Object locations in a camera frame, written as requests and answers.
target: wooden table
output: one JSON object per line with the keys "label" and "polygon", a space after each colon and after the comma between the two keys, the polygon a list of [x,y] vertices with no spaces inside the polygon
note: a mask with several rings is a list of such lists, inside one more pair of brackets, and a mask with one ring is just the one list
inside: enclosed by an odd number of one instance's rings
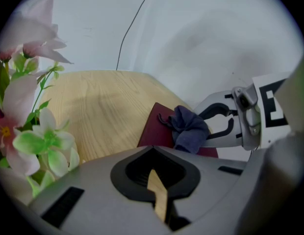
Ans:
{"label": "wooden table", "polygon": [[[50,84],[41,103],[57,123],[69,118],[69,132],[76,139],[80,161],[89,161],[137,147],[153,105],[170,109],[187,105],[148,74],[130,71],[81,71],[64,73]],[[152,170],[148,189],[155,192],[155,212],[164,221],[167,191]]]}

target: blue cloth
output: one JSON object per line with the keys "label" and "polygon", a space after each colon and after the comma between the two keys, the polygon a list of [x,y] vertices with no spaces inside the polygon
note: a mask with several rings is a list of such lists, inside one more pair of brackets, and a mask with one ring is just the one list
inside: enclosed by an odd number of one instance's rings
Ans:
{"label": "blue cloth", "polygon": [[181,105],[178,105],[174,112],[174,116],[168,117],[168,122],[162,118],[161,114],[158,114],[158,119],[161,123],[172,128],[174,149],[196,154],[209,135],[206,122]]}

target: black opening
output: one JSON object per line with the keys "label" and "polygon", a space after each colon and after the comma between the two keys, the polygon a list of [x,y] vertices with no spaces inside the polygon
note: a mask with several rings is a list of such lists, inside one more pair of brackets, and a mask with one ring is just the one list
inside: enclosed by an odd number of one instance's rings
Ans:
{"label": "black opening", "polygon": [[84,190],[70,187],[43,215],[42,218],[59,228],[75,206]]}
{"label": "black opening", "polygon": [[151,170],[154,169],[167,190],[165,223],[175,231],[190,222],[177,215],[174,200],[188,197],[200,181],[200,172],[193,164],[162,150],[148,146],[119,161],[111,170],[115,188],[131,200],[151,202],[155,206],[155,194],[147,189]]}

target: dark red book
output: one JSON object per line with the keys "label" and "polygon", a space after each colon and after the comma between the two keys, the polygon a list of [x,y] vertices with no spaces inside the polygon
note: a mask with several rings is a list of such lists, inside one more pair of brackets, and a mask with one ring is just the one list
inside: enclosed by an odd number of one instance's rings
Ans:
{"label": "dark red book", "polygon": [[[159,145],[169,148],[174,147],[172,130],[158,120],[158,114],[161,114],[163,119],[167,120],[170,115],[174,115],[174,111],[164,105],[155,103],[137,147],[146,145]],[[197,155],[218,158],[216,148],[201,147]]]}

